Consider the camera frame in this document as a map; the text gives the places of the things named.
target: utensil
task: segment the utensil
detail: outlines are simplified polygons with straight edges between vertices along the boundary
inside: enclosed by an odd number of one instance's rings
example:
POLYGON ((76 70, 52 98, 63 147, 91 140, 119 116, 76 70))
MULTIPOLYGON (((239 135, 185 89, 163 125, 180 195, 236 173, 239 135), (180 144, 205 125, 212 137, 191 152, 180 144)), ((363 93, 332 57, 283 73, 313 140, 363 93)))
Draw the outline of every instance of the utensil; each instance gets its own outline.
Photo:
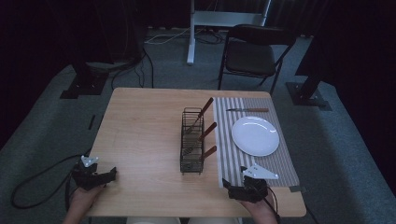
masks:
POLYGON ((201 160, 206 159, 208 156, 212 155, 217 150, 218 150, 218 148, 216 146, 213 146, 212 148, 210 148, 208 151, 206 151, 204 153, 204 155, 201 157, 201 160))
POLYGON ((227 109, 226 111, 235 111, 235 112, 268 112, 268 108, 232 108, 227 109))
POLYGON ((209 106, 212 104, 213 102, 213 97, 210 97, 210 99, 207 101, 206 105, 204 106, 204 108, 201 110, 201 112, 198 114, 198 118, 195 120, 195 122, 189 127, 189 129, 186 130, 186 132, 184 133, 191 133, 192 132, 192 128, 195 126, 196 122, 201 118, 201 116, 206 112, 206 110, 209 108, 209 106))
POLYGON ((197 141, 195 142, 195 144, 192 147, 188 147, 183 151, 183 156, 191 153, 194 148, 198 145, 198 143, 204 141, 204 138, 210 133, 212 132, 216 127, 218 126, 218 124, 216 122, 213 122, 212 125, 210 125, 210 127, 208 129, 206 129, 206 131, 199 136, 199 138, 197 139, 197 141))

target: gray striped cloth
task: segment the gray striped cloth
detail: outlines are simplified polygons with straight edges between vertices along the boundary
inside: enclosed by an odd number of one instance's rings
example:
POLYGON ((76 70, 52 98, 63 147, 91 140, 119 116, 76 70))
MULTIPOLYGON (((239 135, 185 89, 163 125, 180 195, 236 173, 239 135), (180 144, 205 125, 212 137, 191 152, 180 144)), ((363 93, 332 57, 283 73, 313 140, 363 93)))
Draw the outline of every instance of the gray striped cloth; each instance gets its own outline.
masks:
POLYGON ((261 167, 279 175, 279 179, 267 179, 272 187, 298 186, 300 181, 294 170, 290 154, 277 120, 274 105, 271 99, 266 98, 214 98, 214 118, 218 124, 216 145, 218 147, 219 185, 222 188, 222 178, 233 186, 243 186, 241 166, 250 167, 257 163, 261 167), (269 112, 227 112, 230 108, 269 108, 269 112), (266 119, 279 133, 279 146, 277 150, 264 157, 254 157, 240 150, 233 142, 233 124, 246 116, 255 116, 266 119))

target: black chair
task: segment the black chair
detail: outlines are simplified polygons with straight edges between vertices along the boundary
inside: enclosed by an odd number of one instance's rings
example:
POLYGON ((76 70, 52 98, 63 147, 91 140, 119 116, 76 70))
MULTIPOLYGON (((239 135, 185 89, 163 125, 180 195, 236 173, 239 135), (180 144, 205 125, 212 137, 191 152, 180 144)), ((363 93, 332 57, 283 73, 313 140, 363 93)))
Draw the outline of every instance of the black chair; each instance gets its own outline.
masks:
POLYGON ((219 86, 223 74, 260 77, 262 83, 275 75, 270 90, 273 93, 283 58, 296 41, 290 31, 257 25, 239 24, 227 34, 219 70, 219 86), (273 46, 284 46, 283 52, 275 60, 273 46))

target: metal basket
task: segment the metal basket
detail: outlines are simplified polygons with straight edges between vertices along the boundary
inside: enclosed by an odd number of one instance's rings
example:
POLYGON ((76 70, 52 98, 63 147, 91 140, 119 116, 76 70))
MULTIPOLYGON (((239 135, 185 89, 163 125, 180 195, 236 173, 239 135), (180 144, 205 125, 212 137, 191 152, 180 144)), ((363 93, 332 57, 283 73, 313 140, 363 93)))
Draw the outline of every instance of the metal basket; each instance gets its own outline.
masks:
POLYGON ((204 116, 198 118, 202 109, 186 107, 181 122, 180 172, 201 173, 204 170, 204 141, 198 141, 204 133, 204 116))

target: person's arm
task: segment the person's arm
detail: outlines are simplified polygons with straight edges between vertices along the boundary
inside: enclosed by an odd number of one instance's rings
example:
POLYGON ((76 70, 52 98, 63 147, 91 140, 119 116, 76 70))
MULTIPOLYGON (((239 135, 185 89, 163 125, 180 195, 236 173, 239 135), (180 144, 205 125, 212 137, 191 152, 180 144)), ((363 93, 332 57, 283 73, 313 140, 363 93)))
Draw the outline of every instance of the person's arm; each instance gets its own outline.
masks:
POLYGON ((103 188, 104 186, 99 186, 88 191, 81 188, 76 189, 63 224, 78 224, 90 210, 103 188))
MULTIPOLYGON (((266 200, 274 206, 273 197, 268 194, 266 200)), ((262 200, 257 203, 240 202, 251 214, 256 224, 276 224, 276 216, 270 206, 262 200)))

